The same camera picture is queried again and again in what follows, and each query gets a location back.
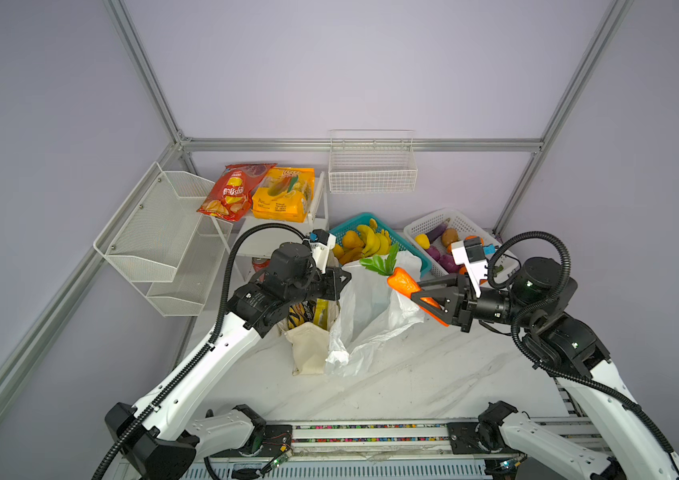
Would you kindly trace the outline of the orange toy carrot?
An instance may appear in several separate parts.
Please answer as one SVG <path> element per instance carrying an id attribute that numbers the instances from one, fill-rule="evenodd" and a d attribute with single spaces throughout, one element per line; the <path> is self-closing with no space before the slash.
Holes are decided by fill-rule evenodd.
<path id="1" fill-rule="evenodd" d="M 411 299 L 417 291 L 419 260 L 397 246 L 385 256 L 359 261 L 359 280 L 353 280 L 353 319 L 383 330 L 405 330 L 423 323 L 427 314 Z"/>

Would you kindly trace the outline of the white plastic bag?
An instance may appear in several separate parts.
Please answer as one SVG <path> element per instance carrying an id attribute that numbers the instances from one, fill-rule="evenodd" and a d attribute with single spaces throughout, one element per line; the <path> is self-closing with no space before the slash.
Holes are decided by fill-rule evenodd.
<path id="1" fill-rule="evenodd" d="M 325 374 L 357 377 L 369 373 L 383 347 L 425 321 L 423 310 L 387 283 L 397 268 L 415 281 L 421 279 L 421 260 L 408 251 L 343 266 L 351 282 L 341 292 L 338 316 L 329 328 Z"/>

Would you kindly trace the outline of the yellow snack packet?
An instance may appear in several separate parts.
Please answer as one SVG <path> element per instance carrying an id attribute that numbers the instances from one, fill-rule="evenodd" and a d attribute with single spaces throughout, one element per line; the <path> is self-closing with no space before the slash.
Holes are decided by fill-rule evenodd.
<path id="1" fill-rule="evenodd" d="M 323 330 L 328 330 L 329 310 L 330 302 L 328 300 L 323 299 L 317 300 L 317 302 L 315 303 L 315 308 L 313 310 L 312 323 Z"/>

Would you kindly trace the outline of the black yellow chips bag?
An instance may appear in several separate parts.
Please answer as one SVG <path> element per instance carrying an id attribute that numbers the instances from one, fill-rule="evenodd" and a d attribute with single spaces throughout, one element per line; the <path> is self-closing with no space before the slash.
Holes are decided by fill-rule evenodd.
<path id="1" fill-rule="evenodd" d="M 287 329 L 293 330 L 305 323 L 312 323 L 315 320 L 315 306 L 316 303 L 311 300 L 291 306 L 287 316 Z"/>

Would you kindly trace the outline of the beige canvas tote bag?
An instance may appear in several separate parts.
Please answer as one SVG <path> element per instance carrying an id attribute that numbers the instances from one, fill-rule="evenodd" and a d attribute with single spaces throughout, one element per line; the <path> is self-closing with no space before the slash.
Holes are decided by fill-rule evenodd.
<path id="1" fill-rule="evenodd" d="M 339 314 L 336 301 L 330 302 L 329 328 L 323 330 L 313 323 L 305 323 L 293 330 L 287 329 L 287 316 L 278 324 L 278 331 L 291 345 L 294 376 L 315 376 L 324 373 L 328 356 L 329 330 Z"/>

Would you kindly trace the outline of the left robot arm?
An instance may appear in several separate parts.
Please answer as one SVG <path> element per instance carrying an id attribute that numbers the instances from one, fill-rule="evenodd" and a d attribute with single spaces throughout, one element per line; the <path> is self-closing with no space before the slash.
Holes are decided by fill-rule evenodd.
<path id="1" fill-rule="evenodd" d="M 179 479 L 201 458 L 226 450 L 259 450 L 266 423 L 248 406 L 203 419 L 193 415 L 233 364 L 285 320 L 292 306 L 339 300 L 351 281 L 349 272 L 329 263 L 334 235 L 321 229 L 303 233 L 275 222 L 239 234 L 225 271 L 233 270 L 238 250 L 250 236 L 269 229 L 288 231 L 297 240 L 276 248 L 269 264 L 237 290 L 225 278 L 207 338 L 135 404 L 119 402 L 107 412 L 113 444 L 94 478 L 103 478 L 117 456 L 144 479 Z"/>

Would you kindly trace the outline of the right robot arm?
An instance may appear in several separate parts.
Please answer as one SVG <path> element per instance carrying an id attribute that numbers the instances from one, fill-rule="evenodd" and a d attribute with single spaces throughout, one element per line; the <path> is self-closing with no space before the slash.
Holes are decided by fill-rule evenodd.
<path id="1" fill-rule="evenodd" d="M 609 453 L 577 445 L 504 401 L 489 404 L 471 434 L 455 439 L 489 454 L 513 450 L 565 479 L 679 479 L 679 454 L 637 403 L 609 350 L 585 322 L 567 313 L 577 291 L 571 254 L 553 234 L 529 231 L 491 256 L 479 240 L 451 249 L 465 270 L 437 280 L 387 283 L 444 326 L 471 331 L 509 326 L 515 347 L 575 400 Z"/>

